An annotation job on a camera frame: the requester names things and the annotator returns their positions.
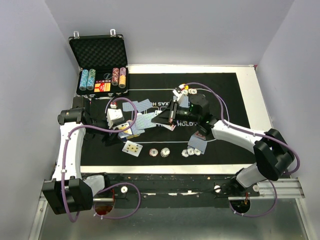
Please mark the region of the blue playing card box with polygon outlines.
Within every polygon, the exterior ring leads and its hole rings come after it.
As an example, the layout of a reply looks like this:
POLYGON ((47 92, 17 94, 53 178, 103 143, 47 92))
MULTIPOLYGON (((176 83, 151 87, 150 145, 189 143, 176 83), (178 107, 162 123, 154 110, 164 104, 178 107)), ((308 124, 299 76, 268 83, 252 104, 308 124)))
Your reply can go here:
MULTIPOLYGON (((114 130, 116 130, 116 129, 123 130, 123 129, 129 127, 129 125, 130 125, 130 123, 126 122, 126 123, 122 123, 122 124, 115 126, 113 129, 114 130)), ((131 139, 131 138, 139 137, 140 135, 141 135, 140 133, 134 134, 134 132, 131 128, 118 133, 118 137, 120 139, 131 139)))

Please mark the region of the red triangular dealer button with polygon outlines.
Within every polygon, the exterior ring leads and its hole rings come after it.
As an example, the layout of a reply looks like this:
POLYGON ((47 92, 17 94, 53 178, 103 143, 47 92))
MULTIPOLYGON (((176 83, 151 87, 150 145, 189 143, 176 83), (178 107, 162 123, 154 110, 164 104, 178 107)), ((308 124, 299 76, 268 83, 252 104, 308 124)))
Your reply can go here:
POLYGON ((199 133, 199 131, 197 131, 194 135, 199 139, 202 139, 204 141, 206 140, 206 137, 204 135, 202 135, 201 133, 199 133))

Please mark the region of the blue backed card bottom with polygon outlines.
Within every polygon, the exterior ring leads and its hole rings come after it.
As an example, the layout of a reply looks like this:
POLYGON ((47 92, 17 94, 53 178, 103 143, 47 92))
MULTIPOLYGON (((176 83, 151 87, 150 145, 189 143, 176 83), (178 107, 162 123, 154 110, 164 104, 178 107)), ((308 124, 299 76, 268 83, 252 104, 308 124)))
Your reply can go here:
POLYGON ((207 148, 207 142, 201 141, 201 142, 191 142, 188 145, 194 149, 197 149, 201 152, 201 154, 204 154, 207 148))

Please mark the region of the blue backed card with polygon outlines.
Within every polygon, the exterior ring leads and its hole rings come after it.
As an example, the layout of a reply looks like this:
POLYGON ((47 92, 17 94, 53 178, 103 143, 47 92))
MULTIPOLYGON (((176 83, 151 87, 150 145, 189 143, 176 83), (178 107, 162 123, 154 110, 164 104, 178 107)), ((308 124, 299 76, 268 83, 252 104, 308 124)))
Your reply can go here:
POLYGON ((204 154, 207 148, 207 142, 201 141, 201 142, 191 142, 188 145, 194 149, 197 149, 201 152, 201 154, 204 154))
POLYGON ((133 103, 133 104, 131 104, 130 102, 123 102, 122 103, 122 110, 124 111, 124 112, 132 112, 132 111, 134 111, 135 110, 135 104, 133 103))

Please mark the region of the blue backed card fan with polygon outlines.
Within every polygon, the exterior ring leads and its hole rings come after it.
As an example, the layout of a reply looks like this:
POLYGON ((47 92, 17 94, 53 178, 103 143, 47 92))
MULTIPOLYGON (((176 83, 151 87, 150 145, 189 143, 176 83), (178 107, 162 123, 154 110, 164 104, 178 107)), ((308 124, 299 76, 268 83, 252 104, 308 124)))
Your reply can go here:
POLYGON ((135 131, 142 131, 149 128, 156 127, 156 124, 152 122, 152 119, 155 117, 154 112, 142 114, 137 116, 135 123, 132 126, 132 129, 135 131))

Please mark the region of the blue poker chip stack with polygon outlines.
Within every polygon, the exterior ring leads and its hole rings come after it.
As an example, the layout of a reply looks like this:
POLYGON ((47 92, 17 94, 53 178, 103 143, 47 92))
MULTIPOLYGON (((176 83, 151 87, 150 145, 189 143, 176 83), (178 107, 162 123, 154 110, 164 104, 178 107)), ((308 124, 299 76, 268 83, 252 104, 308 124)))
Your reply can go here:
POLYGON ((188 149, 184 149, 181 152, 181 155, 185 158, 187 158, 189 156, 193 156, 193 155, 200 156, 201 154, 202 154, 202 152, 197 148, 188 148, 188 149))

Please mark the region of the red poker chip stack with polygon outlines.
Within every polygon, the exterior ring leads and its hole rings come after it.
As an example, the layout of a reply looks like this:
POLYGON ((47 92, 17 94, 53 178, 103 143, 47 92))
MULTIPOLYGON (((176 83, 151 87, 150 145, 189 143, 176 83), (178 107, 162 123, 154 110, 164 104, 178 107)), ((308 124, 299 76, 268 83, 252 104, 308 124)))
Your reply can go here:
POLYGON ((159 151, 155 148, 149 150, 149 155, 152 157, 156 157, 159 154, 159 151))

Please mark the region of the grey poker chip stack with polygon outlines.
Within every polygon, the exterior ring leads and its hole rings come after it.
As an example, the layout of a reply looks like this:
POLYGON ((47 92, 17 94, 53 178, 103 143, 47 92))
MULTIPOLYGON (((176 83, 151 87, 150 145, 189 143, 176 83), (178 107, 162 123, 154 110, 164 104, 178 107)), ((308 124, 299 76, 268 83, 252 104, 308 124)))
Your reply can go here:
POLYGON ((163 157, 163 158, 166 158, 170 155, 170 149, 165 147, 163 148, 161 151, 160 151, 160 155, 163 157))

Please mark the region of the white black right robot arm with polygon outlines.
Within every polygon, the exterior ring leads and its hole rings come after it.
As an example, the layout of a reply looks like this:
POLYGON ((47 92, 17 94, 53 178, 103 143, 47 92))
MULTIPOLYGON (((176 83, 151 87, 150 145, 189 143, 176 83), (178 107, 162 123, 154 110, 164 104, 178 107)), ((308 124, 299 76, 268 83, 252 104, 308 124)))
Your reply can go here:
POLYGON ((240 169, 231 178, 222 188, 226 194, 241 196, 260 181, 277 181, 294 161, 293 151, 278 130, 256 131, 216 118, 210 113, 209 101, 203 94, 191 95, 188 101, 189 107, 181 107, 178 100, 171 100, 165 110, 151 121, 163 125, 194 122, 201 135, 211 135, 215 140, 229 142, 251 152, 255 163, 240 169))

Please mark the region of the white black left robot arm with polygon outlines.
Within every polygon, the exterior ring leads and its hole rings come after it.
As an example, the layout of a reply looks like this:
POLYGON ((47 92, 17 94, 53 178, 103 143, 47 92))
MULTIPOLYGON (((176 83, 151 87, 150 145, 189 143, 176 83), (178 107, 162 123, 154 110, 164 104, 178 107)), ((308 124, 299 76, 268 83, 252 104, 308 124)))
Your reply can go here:
POLYGON ((91 102, 83 96, 73 98, 72 107, 62 110, 57 117, 60 125, 60 147, 56 167, 50 180, 44 181, 42 192, 56 215, 90 210, 97 194, 104 198, 110 194, 107 173, 99 172, 82 177, 81 155, 86 133, 104 133, 106 120, 90 115, 91 102))

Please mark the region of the black poker table mat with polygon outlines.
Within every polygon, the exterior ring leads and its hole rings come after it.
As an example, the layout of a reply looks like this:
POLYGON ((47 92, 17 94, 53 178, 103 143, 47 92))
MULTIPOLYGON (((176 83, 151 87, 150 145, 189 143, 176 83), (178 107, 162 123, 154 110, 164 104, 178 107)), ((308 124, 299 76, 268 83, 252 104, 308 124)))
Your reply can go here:
MULTIPOLYGON (((149 99, 156 109, 164 109, 173 99, 172 89, 182 83, 201 83, 218 94, 227 105, 224 116, 233 124, 248 128, 250 126, 245 104, 242 98, 237 75, 235 73, 139 73, 129 75, 128 98, 141 102, 149 99)), ((104 146, 104 133, 86 134, 81 150, 82 166, 149 166, 155 165, 223 165, 252 164, 254 155, 237 145, 208 139, 204 154, 183 157, 191 136, 197 131, 193 122, 179 123, 173 131, 162 126, 148 128, 132 142, 142 145, 138 157, 122 152, 124 143, 104 146), (161 156, 161 150, 169 148, 168 157, 161 156), (152 157, 150 149, 157 149, 158 155, 152 157)))

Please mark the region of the card deck in case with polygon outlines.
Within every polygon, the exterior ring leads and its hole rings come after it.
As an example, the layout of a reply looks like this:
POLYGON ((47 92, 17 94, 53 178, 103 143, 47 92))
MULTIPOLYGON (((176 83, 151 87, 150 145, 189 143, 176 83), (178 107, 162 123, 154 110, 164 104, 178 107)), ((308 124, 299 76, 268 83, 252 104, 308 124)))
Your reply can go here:
POLYGON ((94 84, 95 93, 107 93, 111 90, 111 80, 97 80, 94 84))

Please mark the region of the blue chip row in case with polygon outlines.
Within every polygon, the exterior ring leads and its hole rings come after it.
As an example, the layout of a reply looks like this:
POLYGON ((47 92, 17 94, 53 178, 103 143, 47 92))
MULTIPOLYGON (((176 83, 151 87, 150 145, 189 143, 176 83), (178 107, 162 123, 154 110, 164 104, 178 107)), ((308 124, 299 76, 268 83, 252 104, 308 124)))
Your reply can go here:
POLYGON ((88 78, 89 78, 89 70, 83 69, 81 72, 80 82, 79 82, 80 91, 85 91, 87 89, 88 78))

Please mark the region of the orange chip row in case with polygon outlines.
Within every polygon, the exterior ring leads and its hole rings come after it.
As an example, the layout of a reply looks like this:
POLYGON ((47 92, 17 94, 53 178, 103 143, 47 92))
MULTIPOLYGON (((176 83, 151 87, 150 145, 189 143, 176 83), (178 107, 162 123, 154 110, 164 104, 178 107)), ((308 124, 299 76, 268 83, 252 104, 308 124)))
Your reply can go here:
POLYGON ((125 67, 121 67, 119 69, 119 81, 118 81, 118 86, 121 89, 124 89, 126 87, 127 83, 127 69, 125 67))

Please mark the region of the aluminium rail frame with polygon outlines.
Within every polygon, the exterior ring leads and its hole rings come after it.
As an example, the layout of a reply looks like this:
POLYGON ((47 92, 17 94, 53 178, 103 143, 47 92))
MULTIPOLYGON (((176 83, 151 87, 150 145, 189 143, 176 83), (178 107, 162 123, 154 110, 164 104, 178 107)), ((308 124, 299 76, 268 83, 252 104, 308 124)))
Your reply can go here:
POLYGON ((31 240, 298 240, 307 233, 297 199, 305 196, 302 181, 285 175, 258 184, 250 210, 239 216, 227 208, 113 209, 105 219, 82 211, 76 222, 42 205, 28 238, 31 240))

